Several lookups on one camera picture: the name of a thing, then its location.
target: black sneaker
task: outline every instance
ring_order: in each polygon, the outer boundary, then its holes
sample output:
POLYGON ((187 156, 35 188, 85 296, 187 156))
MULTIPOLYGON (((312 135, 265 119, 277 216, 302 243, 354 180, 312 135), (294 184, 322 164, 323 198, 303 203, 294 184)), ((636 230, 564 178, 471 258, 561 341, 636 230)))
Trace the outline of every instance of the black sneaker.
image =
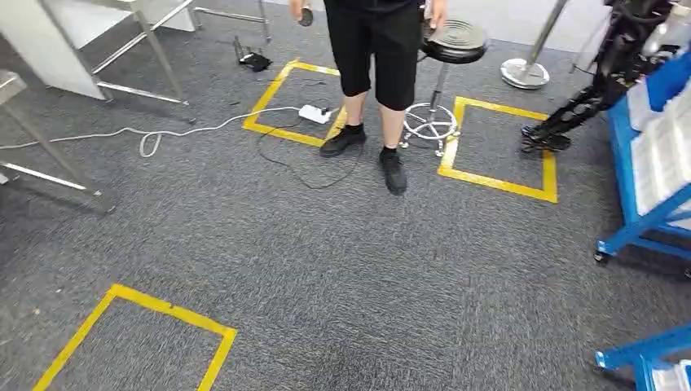
POLYGON ((343 153, 350 145, 362 144, 367 139, 363 124, 343 126, 341 132, 324 142, 319 148, 322 157, 334 157, 343 153))
POLYGON ((398 153, 391 150, 382 150, 379 154, 379 162, 384 170, 386 188, 392 194, 400 196, 408 188, 406 173, 403 172, 403 163, 398 158, 398 153))

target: black shirt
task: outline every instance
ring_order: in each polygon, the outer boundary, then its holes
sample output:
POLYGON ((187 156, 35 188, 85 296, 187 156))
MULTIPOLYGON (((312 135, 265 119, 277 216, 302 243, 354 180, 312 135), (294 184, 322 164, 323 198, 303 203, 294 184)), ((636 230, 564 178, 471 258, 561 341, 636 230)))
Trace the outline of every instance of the black shirt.
POLYGON ((396 11, 418 0, 334 0, 341 7, 357 11, 383 14, 396 11))

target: yellow floor marking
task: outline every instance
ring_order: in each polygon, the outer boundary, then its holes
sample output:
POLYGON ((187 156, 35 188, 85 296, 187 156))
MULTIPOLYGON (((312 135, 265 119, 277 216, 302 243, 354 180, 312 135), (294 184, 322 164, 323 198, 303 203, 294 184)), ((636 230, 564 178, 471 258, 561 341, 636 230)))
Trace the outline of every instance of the yellow floor marking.
POLYGON ((146 293, 141 293, 132 288, 115 283, 110 287, 110 289, 108 289, 106 294, 103 296, 103 299, 101 299, 99 304, 96 305, 96 308, 91 311, 91 314, 86 317, 84 323, 79 327, 79 329, 77 329, 77 332, 74 334, 74 336, 58 354, 58 357, 53 360, 53 363, 48 367, 43 376, 41 376, 41 379, 39 379, 36 385, 33 386, 33 391, 43 391, 48 388, 48 386, 51 384, 51 381, 53 381, 58 372, 60 372, 60 370, 64 367, 64 364, 68 361, 70 356, 72 356, 74 350, 81 344, 96 321, 99 320, 99 317, 116 297, 120 297, 121 299, 127 301, 132 301, 133 303, 141 305, 149 310, 173 316, 182 320, 183 322, 190 323, 193 326, 221 335, 221 344, 216 350, 216 354, 211 359, 209 368, 206 370, 204 378, 202 378, 199 387, 197 388, 197 391, 211 390, 211 386, 216 380, 216 376, 221 370, 221 366, 231 350, 237 331, 233 328, 214 322, 204 315, 194 313, 183 307, 172 305, 168 301, 157 299, 147 295, 146 293))
POLYGON ((36 385, 33 386, 33 391, 42 391, 48 388, 48 385, 51 384, 51 381, 53 381, 58 372, 63 369, 64 364, 67 362, 69 357, 72 356, 74 350, 79 346, 79 344, 81 344, 86 337, 86 334, 89 334, 89 331, 91 331, 94 323, 99 320, 101 314, 108 308, 112 299, 114 298, 115 296, 111 291, 106 292, 103 299, 101 299, 96 308, 91 311, 91 314, 86 317, 84 323, 81 324, 81 326, 77 329, 77 332, 74 333, 74 336, 72 336, 63 350, 58 354, 58 357, 53 360, 53 363, 48 367, 46 373, 44 373, 36 385))
POLYGON ((343 125, 346 124, 346 118, 348 117, 348 113, 346 112, 346 108, 342 108, 338 116, 336 117, 336 120, 333 122, 333 125, 331 125, 331 129, 328 130, 328 133, 326 133, 326 137, 324 140, 328 140, 332 138, 333 136, 337 135, 340 131, 343 125))
MULTIPOLYGON (((515 116, 524 116, 538 121, 547 119, 546 115, 539 112, 530 112, 528 110, 523 110, 522 108, 512 108, 501 104, 482 102, 481 100, 468 99, 458 96, 456 97, 456 104, 454 106, 454 115, 456 116, 456 120, 459 124, 459 131, 463 125, 465 107, 468 105, 486 108, 496 112, 505 112, 515 116)), ((543 188, 535 189, 533 187, 500 181, 499 179, 483 177, 482 175, 471 174, 465 171, 454 169, 453 165, 454 160, 456 159, 456 153, 458 152, 458 142, 459 138, 455 136, 451 136, 447 140, 447 145, 444 150, 444 157, 439 165, 437 174, 503 191, 510 191, 512 193, 536 198, 538 200, 545 200, 553 203, 557 202, 557 163, 554 158, 554 154, 550 151, 543 151, 543 188)))
POLYGON ((172 305, 168 301, 156 299, 155 297, 151 297, 146 293, 135 291, 134 289, 125 287, 119 283, 113 284, 111 290, 117 297, 132 301, 133 303, 139 304, 142 307, 148 308, 152 311, 174 316, 183 322, 190 323, 192 326, 203 328, 209 332, 215 332, 216 334, 223 335, 228 329, 228 327, 216 323, 203 315, 195 314, 194 312, 184 309, 183 307, 172 305))
MULTIPOLYGON (((320 67, 317 65, 301 63, 298 59, 294 59, 293 61, 289 61, 285 65, 285 67, 281 70, 281 72, 279 72, 279 75, 276 76, 274 81, 269 85, 269 87, 266 89, 266 91, 264 91, 264 94, 262 95, 262 97, 259 98, 257 103, 252 108, 252 112, 258 112, 259 110, 263 110, 264 108, 266 108, 266 106, 267 106, 267 104, 269 104, 269 101, 271 100, 271 98, 274 97, 276 92, 283 85, 283 82, 285 81, 285 79, 288 78, 288 75, 290 75, 290 72, 295 68, 304 69, 306 71, 325 73, 325 74, 333 75, 333 76, 340 75, 340 73, 336 69, 325 68, 325 67, 320 67)), ((259 123, 257 123, 258 118, 259 118, 259 114, 255 114, 253 116, 248 116, 244 120, 242 127, 244 129, 252 130, 252 131, 255 131, 258 133, 263 133, 263 134, 271 133, 272 136, 286 138, 288 140, 295 141, 298 143, 311 145, 312 147, 321 147, 323 144, 323 140, 321 138, 316 138, 316 137, 309 136, 306 134, 300 134, 297 132, 292 132, 290 130, 275 128, 274 126, 259 124, 259 123)))
POLYGON ((202 379, 201 383, 199 383, 199 388, 197 389, 197 391, 209 391, 211 389, 211 386, 213 385, 213 382, 216 380, 216 376, 218 375, 218 371, 221 370, 221 366, 223 365, 223 362, 226 361, 226 356, 228 355, 228 352, 231 351, 231 346, 233 345, 234 339, 235 330, 229 328, 223 335, 221 344, 218 347, 218 350, 216 350, 216 354, 213 355, 211 363, 209 364, 209 369, 206 370, 204 379, 202 379))

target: white cable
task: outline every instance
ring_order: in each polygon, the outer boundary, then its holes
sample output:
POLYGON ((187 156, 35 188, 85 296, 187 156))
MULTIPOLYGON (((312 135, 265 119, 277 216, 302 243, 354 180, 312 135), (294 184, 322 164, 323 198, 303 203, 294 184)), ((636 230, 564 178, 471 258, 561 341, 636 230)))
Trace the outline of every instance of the white cable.
MULTIPOLYGON (((175 136, 175 137, 185 137, 185 136, 188 136, 188 135, 190 135, 190 134, 197 133, 197 132, 204 132, 204 131, 206 131, 206 130, 219 130, 219 129, 221 129, 223 126, 228 125, 229 123, 231 123, 231 122, 233 122, 233 121, 235 121, 235 120, 239 120, 240 118, 246 118, 246 117, 248 117, 248 116, 253 116, 253 115, 255 115, 255 114, 259 114, 259 113, 262 113, 262 112, 278 112, 278 111, 281 111, 281 110, 295 110, 295 111, 300 111, 299 108, 294 108, 294 107, 285 107, 285 108, 265 108, 265 109, 263 109, 263 110, 259 110, 259 111, 256 111, 256 112, 251 112, 251 113, 249 113, 249 114, 243 114, 243 115, 241 115, 241 116, 234 116, 234 117, 232 117, 232 118, 229 118, 229 119, 225 120, 225 121, 224 121, 221 125, 219 125, 219 126, 214 126, 214 127, 211 127, 211 128, 193 129, 193 130, 188 130, 187 132, 184 132, 184 133, 171 132, 171 131, 169 131, 169 130, 158 130, 158 131, 155 131, 155 132, 145 132, 145 131, 143 131, 143 130, 137 130, 137 129, 134 129, 134 128, 122 128, 122 129, 118 130, 117 132, 113 132, 113 133, 84 134, 84 135, 82 135, 82 136, 72 136, 72 137, 54 138, 54 139, 50 140, 49 143, 58 143, 58 142, 61 142, 61 141, 83 140, 83 139, 85 139, 85 138, 113 137, 113 136, 117 136, 118 134, 123 133, 123 132, 131 132, 131 133, 142 134, 142 135, 143 135, 142 140, 139 142, 139 155, 140 155, 141 157, 151 157, 151 156, 153 156, 153 155, 156 153, 156 151, 158 151, 158 147, 159 147, 159 145, 161 145, 161 139, 163 138, 163 136, 164 136, 165 134, 169 134, 169 135, 175 136), (149 152, 149 153, 144 152, 144 144, 146 143, 146 141, 148 140, 149 137, 154 136, 154 135, 156 136, 156 141, 155 141, 154 144, 153 144, 153 148, 152 148, 151 152, 149 152)), ((19 148, 31 147, 32 145, 36 145, 36 144, 38 144, 38 142, 34 141, 34 142, 32 142, 32 143, 26 143, 26 144, 20 144, 20 145, 6 145, 6 146, 1 146, 1 147, 0 147, 0 151, 2 151, 2 150, 7 150, 7 149, 19 149, 19 148)))

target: stool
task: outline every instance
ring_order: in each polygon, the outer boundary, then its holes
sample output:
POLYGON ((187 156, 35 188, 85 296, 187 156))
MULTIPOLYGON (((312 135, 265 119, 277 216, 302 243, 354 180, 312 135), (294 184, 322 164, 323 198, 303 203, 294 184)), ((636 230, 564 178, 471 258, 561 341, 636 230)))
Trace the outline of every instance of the stool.
POLYGON ((489 40, 486 34, 479 27, 458 19, 449 19, 440 28, 432 30, 425 22, 423 27, 423 42, 420 48, 428 57, 442 62, 442 70, 437 79, 437 86, 434 88, 432 98, 429 103, 413 104, 406 109, 406 119, 403 125, 406 128, 403 140, 399 143, 400 147, 407 148, 410 144, 408 139, 414 134, 425 140, 436 140, 438 149, 434 152, 437 156, 444 155, 444 140, 452 134, 458 135, 456 129, 458 123, 456 117, 449 109, 439 106, 439 98, 442 94, 444 81, 449 72, 449 64, 470 64, 478 61, 484 56, 489 40), (414 113, 416 109, 427 108, 427 113, 419 116, 414 113), (441 110, 449 117, 449 121, 437 121, 437 111, 441 110), (411 125, 408 119, 415 120, 411 125), (446 128, 446 131, 439 132, 437 127, 446 128))

